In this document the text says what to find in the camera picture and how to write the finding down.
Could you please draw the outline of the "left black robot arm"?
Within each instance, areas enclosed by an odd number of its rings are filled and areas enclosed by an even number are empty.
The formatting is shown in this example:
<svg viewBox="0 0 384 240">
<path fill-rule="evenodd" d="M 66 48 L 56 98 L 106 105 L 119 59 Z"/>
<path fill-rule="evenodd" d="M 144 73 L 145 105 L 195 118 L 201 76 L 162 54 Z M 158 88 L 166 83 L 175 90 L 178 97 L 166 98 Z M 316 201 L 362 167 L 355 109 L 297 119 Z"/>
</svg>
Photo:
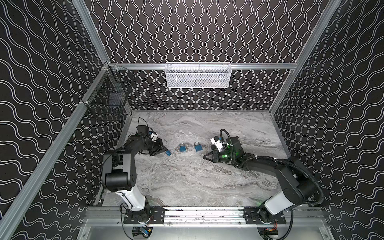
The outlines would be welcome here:
<svg viewBox="0 0 384 240">
<path fill-rule="evenodd" d="M 136 155 L 156 156 L 172 153 L 164 146 L 163 140 L 147 125 L 138 125 L 134 135 L 118 149 L 104 154 L 101 179 L 105 189 L 120 196 L 124 203 L 121 213 L 139 224 L 147 224 L 151 207 L 147 198 L 136 186 Z"/>
</svg>

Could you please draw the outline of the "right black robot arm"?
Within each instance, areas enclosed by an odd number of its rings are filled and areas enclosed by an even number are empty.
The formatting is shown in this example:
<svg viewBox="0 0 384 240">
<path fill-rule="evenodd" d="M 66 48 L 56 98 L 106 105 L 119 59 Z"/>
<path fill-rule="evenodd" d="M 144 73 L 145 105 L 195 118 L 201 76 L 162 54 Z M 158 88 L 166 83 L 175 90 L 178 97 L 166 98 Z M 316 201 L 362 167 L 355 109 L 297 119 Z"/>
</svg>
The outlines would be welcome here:
<svg viewBox="0 0 384 240">
<path fill-rule="evenodd" d="M 216 136 L 211 142 L 211 151 L 203 155 L 204 160 L 225 163 L 239 170 L 267 174 L 278 180 L 281 190 L 261 203 L 254 212 L 244 211 L 247 221 L 284 223 L 284 220 L 280 220 L 283 211 L 292 210 L 302 204 L 318 205 L 324 200 L 319 183 L 299 160 L 246 153 L 238 137 L 229 137 L 223 141 Z"/>
</svg>

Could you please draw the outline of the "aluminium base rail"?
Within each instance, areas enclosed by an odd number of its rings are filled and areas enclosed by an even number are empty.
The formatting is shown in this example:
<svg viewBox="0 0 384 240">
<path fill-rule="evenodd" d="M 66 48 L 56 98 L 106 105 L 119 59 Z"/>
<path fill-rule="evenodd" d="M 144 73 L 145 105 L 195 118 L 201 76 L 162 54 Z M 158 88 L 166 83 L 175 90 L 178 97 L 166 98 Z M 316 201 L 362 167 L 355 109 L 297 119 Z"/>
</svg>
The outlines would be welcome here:
<svg viewBox="0 0 384 240">
<path fill-rule="evenodd" d="M 294 221 L 294 226 L 323 227 L 325 217 L 320 208 L 297 207 L 293 216 L 281 212 L 273 220 L 262 222 L 255 207 L 152 207 L 146 220 L 138 221 L 132 213 L 118 207 L 91 207 L 83 225 L 86 227 L 285 227 Z"/>
</svg>

